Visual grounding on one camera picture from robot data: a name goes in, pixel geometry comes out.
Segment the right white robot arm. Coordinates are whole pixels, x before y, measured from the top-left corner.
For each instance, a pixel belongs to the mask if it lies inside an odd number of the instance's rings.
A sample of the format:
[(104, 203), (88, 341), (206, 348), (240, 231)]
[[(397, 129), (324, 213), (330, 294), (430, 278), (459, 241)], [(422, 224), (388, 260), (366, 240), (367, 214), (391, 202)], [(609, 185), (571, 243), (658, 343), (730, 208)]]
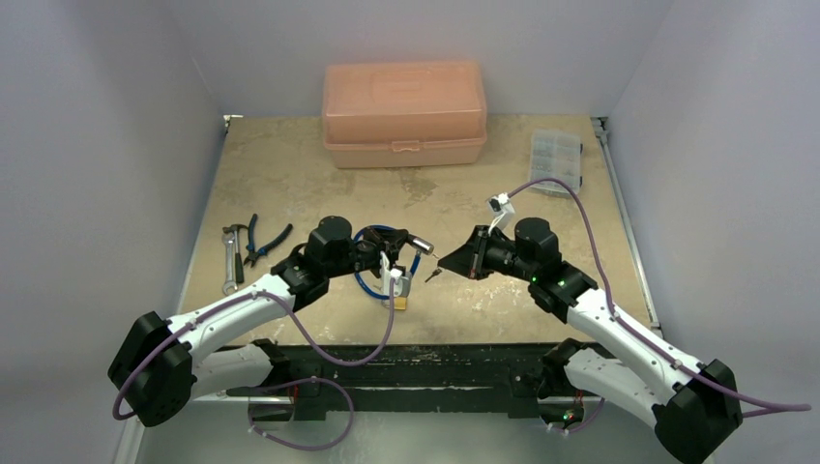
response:
[(526, 281), (537, 307), (609, 353), (604, 358), (572, 338), (559, 343), (542, 357), (538, 397), (570, 389), (600, 396), (647, 424), (681, 463), (704, 462), (742, 424), (740, 402), (730, 394), (737, 386), (733, 371), (635, 326), (590, 276), (563, 258), (546, 220), (524, 218), (511, 237), (478, 225), (438, 266), (471, 280), (497, 273)]

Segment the blue cable lock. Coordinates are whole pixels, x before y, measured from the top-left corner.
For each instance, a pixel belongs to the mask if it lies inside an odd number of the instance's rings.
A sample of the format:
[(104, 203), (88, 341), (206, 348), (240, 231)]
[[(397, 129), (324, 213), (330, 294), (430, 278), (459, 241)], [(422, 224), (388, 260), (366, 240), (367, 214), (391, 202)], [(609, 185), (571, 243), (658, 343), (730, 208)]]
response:
[[(390, 297), (397, 300), (406, 299), (411, 292), (412, 280), (420, 267), (422, 256), (435, 257), (435, 246), (432, 242), (409, 233), (406, 229), (396, 229), (387, 225), (366, 226), (353, 236), (353, 240), (357, 246), (375, 246), (376, 267), (368, 270), (381, 280), (382, 288), (376, 291), (369, 287), (359, 272), (354, 273), (354, 278), (366, 294), (385, 304)], [(405, 245), (415, 251), (409, 267), (396, 263)]]

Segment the small silver keys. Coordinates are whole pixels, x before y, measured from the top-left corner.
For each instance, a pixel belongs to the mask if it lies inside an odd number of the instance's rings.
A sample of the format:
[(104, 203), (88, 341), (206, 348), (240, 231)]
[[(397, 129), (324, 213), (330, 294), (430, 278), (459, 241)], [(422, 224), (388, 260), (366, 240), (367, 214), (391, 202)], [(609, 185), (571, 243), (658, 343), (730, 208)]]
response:
[(431, 271), (430, 275), (424, 280), (424, 283), (430, 282), (432, 279), (443, 273), (443, 270), (439, 266), (440, 257), (436, 253), (431, 253), (430, 257), (435, 261), (435, 268)]

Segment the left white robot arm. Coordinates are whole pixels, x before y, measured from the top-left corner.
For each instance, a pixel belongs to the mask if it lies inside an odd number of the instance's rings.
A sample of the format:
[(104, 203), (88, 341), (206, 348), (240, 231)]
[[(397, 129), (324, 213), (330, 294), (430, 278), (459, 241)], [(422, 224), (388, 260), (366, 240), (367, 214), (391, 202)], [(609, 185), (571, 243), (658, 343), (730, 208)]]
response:
[(168, 318), (150, 311), (130, 327), (107, 370), (117, 393), (112, 416), (156, 426), (203, 394), (256, 387), (275, 395), (287, 386), (288, 369), (271, 342), (225, 350), (229, 341), (324, 297), (333, 278), (371, 272), (382, 278), (383, 299), (405, 295), (413, 270), (398, 264), (416, 237), (406, 229), (367, 226), (354, 234), (344, 217), (324, 217), (307, 240), (243, 289), (185, 314)]

